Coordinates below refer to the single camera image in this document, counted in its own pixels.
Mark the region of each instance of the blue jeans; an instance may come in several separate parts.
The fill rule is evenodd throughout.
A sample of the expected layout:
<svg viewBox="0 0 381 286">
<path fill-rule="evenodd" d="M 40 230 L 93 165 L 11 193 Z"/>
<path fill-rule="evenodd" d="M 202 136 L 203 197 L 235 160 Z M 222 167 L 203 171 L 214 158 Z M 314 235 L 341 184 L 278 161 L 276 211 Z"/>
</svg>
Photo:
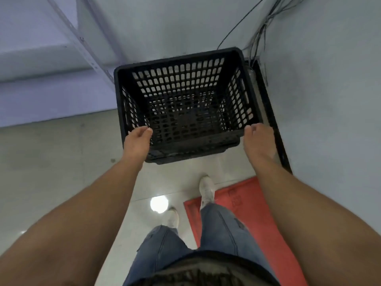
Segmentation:
<svg viewBox="0 0 381 286">
<path fill-rule="evenodd" d="M 123 286 L 152 276 L 174 261 L 195 251 L 211 250 L 245 258 L 274 273 L 253 236 L 227 208 L 210 203 L 201 210 L 200 247 L 189 249 L 177 229 L 157 226 L 146 236 Z"/>
</svg>

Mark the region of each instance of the person's right arm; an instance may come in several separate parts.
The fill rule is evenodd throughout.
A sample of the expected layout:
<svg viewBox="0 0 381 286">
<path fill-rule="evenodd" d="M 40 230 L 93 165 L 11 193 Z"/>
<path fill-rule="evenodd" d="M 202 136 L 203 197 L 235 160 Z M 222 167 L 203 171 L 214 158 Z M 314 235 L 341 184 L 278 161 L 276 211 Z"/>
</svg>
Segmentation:
<svg viewBox="0 0 381 286">
<path fill-rule="evenodd" d="M 245 152 L 283 238 L 311 286 L 381 285 L 381 236 L 279 164 L 274 133 L 245 128 Z"/>
</svg>

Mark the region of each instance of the red floor mat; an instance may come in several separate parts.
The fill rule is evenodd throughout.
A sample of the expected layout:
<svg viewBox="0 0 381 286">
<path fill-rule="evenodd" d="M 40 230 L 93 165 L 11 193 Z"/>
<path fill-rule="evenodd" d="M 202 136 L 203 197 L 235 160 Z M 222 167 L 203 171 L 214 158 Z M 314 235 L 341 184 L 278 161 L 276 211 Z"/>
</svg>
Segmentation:
<svg viewBox="0 0 381 286">
<path fill-rule="evenodd" d="M 270 214 L 258 179 L 250 178 L 216 192 L 216 203 L 227 207 L 248 228 L 283 286 L 307 286 L 300 266 Z M 201 238 L 201 197 L 184 202 L 197 246 Z"/>
</svg>

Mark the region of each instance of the white shoe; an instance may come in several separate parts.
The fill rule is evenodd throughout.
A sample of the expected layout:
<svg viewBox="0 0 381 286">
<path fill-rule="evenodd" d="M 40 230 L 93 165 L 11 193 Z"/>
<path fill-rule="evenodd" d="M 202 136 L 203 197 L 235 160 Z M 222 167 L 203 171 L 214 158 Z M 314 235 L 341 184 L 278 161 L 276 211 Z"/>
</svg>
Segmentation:
<svg viewBox="0 0 381 286">
<path fill-rule="evenodd" d="M 177 229 L 179 227 L 179 214 L 175 208 L 170 208 L 163 214 L 163 225 Z"/>
<path fill-rule="evenodd" d="M 214 203 L 214 193 L 216 191 L 216 185 L 212 179 L 208 176 L 200 179 L 200 194 L 201 194 L 201 207 L 200 210 L 208 203 Z"/>
</svg>

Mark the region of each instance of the plastic crate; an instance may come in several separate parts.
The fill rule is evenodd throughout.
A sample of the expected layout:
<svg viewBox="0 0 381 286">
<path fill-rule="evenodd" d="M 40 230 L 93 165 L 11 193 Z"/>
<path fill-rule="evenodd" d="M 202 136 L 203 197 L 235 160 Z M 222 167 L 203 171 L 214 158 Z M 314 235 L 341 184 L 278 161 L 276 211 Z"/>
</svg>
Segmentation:
<svg viewBox="0 0 381 286">
<path fill-rule="evenodd" d="M 120 66 L 114 77 L 122 141 L 135 127 L 154 131 L 146 162 L 222 153 L 262 122 L 238 48 Z"/>
</svg>

